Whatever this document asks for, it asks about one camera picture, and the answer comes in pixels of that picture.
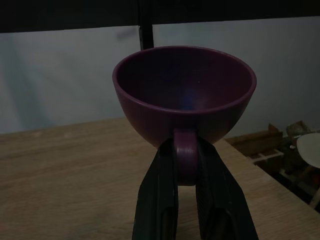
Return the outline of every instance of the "cup rim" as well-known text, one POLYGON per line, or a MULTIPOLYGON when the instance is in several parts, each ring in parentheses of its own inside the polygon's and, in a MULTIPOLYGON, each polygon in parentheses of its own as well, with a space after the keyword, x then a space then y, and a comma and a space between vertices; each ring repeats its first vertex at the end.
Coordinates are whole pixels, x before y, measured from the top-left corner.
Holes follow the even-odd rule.
POLYGON ((225 109, 229 109, 232 108, 238 104, 241 104, 242 102, 244 102, 246 99, 250 98, 252 96, 252 94, 254 93, 256 86, 257 86, 257 77, 255 72, 252 70, 252 68, 246 64, 244 61, 242 61, 241 59, 223 52, 223 51, 218 51, 215 49, 211 49, 211 48, 207 48, 207 47, 199 47, 199 46, 182 46, 182 45, 177 45, 177 46, 159 46, 159 47, 153 47, 153 48, 149 48, 149 49, 145 49, 145 50, 141 50, 138 52, 135 52, 127 57, 125 57, 123 60, 121 60, 114 68, 113 73, 112 73, 112 80, 113 80, 113 84, 115 89, 125 98, 127 98, 130 101, 133 101, 141 106, 144 106, 146 108, 149 109, 153 109, 156 111, 161 111, 161 112, 166 112, 166 113, 175 113, 175 114, 187 114, 187 115, 198 115, 198 114, 207 114, 207 113, 213 113, 213 112, 218 112, 221 110, 225 110, 225 109), (200 109, 200 110, 181 110, 181 109, 172 109, 172 108, 166 108, 166 107, 161 107, 161 106, 156 106, 144 101, 139 100, 136 97, 131 96, 130 94, 128 94, 125 90, 122 89, 122 87, 119 85, 118 83, 118 78, 117 78, 117 74, 119 71, 119 68, 121 67, 121 65, 124 62, 127 62, 128 60, 134 58, 137 55, 140 55, 142 53, 146 53, 146 52, 152 52, 152 51, 158 51, 161 49, 199 49, 199 50, 205 50, 208 52, 214 52, 216 54, 220 54, 220 55, 225 55, 228 58, 231 58, 235 61, 237 61, 239 64, 243 65, 249 72, 250 74, 250 80, 251 80, 251 86, 249 88, 249 90, 240 98, 238 98, 237 100, 234 100, 232 102, 229 102, 227 104, 221 105, 221 106, 217 106, 217 107, 211 107, 211 108, 206 108, 206 109, 200 109))

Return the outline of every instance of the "white wall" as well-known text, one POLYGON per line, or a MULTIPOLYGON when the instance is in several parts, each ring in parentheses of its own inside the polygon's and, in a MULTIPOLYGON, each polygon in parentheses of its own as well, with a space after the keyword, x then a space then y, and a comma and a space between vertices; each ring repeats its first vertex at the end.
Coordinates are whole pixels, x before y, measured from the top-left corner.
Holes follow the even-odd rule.
MULTIPOLYGON (((217 49, 247 62, 257 88, 231 135, 320 128, 320 17, 154 26, 156 46, 217 49)), ((114 66, 140 49, 138 28, 0 34, 0 133, 123 116, 114 66)))

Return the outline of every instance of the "wooden table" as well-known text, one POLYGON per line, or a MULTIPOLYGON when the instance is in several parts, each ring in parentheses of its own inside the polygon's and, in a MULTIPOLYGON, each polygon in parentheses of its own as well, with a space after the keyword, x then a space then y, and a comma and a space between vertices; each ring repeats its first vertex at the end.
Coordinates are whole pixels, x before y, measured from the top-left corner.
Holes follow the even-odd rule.
MULTIPOLYGON (((260 240, 318 240, 320 215, 224 140, 260 240)), ((129 240, 156 152, 126 119, 0 135, 1 240, 129 240)), ((194 187, 179 188, 178 240, 199 240, 194 187)))

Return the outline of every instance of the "cup handle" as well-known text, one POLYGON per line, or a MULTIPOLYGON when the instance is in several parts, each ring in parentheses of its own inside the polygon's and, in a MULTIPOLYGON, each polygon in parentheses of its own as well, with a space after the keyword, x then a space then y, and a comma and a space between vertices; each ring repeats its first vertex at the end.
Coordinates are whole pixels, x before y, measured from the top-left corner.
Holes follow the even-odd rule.
POLYGON ((198 140, 193 129, 174 129, 174 150, 180 186, 193 186, 198 175, 198 140))

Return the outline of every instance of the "purple cup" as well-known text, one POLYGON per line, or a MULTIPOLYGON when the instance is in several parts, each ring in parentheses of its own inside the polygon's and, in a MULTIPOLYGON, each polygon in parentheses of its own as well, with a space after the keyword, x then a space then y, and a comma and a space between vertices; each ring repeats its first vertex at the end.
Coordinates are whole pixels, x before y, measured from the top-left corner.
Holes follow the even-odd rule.
POLYGON ((159 147, 174 138, 186 176, 196 171, 190 169, 197 162, 195 138, 214 143, 226 135, 257 84, 242 60, 193 46, 136 52, 115 67, 112 78, 127 119, 145 140, 159 147))

